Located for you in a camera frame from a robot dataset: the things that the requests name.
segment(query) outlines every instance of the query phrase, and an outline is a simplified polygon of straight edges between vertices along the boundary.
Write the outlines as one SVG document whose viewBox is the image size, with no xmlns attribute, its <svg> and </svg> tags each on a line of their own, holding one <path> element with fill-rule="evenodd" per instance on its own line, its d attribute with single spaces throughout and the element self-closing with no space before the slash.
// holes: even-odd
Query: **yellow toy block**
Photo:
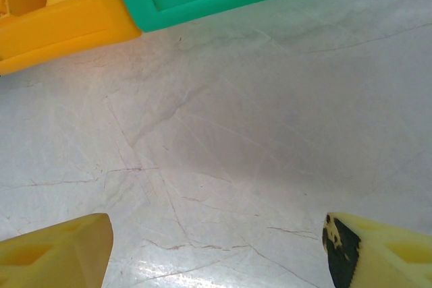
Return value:
<svg viewBox="0 0 432 288">
<path fill-rule="evenodd" d="M 107 214 L 0 242 L 1 288 L 100 288 L 113 246 Z"/>
<path fill-rule="evenodd" d="M 0 75 L 140 34 L 122 0 L 0 0 Z"/>
<path fill-rule="evenodd" d="M 432 237 L 329 213 L 323 245 L 336 288 L 432 288 Z"/>
</svg>

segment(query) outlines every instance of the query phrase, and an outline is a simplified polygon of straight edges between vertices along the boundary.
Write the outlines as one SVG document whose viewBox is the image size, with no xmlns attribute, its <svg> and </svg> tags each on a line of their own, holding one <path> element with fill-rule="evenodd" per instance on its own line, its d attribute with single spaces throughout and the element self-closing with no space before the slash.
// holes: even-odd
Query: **floor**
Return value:
<svg viewBox="0 0 432 288">
<path fill-rule="evenodd" d="M 333 287 L 327 211 L 432 235 L 432 0 L 272 0 L 0 79 L 0 239 L 111 217 L 114 287 Z"/>
</svg>

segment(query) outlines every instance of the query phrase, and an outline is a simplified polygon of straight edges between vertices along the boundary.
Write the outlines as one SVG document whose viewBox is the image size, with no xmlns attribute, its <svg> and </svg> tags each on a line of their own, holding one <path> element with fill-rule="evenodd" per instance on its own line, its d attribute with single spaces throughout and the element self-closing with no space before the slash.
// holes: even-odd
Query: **marble floor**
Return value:
<svg viewBox="0 0 432 288">
<path fill-rule="evenodd" d="M 327 211 L 432 234 L 432 0 L 272 0 L 0 78 L 0 239 L 111 217 L 114 287 L 333 287 Z"/>
</svg>

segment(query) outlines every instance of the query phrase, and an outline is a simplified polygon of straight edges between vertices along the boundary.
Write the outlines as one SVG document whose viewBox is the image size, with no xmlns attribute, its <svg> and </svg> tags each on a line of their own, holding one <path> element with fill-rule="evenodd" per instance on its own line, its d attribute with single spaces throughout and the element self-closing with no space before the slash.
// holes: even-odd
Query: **black marking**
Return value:
<svg viewBox="0 0 432 288">
<path fill-rule="evenodd" d="M 334 219 L 339 233 L 340 244 L 335 244 L 328 238 L 327 231 L 323 231 L 323 241 L 327 246 L 329 269 L 336 288 L 350 288 L 352 278 L 356 272 L 360 238 L 345 226 L 339 219 Z"/>
</svg>

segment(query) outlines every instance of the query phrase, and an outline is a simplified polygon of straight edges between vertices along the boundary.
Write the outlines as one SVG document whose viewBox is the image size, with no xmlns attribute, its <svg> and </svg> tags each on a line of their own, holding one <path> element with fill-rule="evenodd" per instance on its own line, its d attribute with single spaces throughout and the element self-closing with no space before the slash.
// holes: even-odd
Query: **white floor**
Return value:
<svg viewBox="0 0 432 288">
<path fill-rule="evenodd" d="M 272 0 L 0 78 L 0 239 L 107 212 L 104 287 L 333 287 L 327 211 L 432 234 L 432 0 Z"/>
</svg>

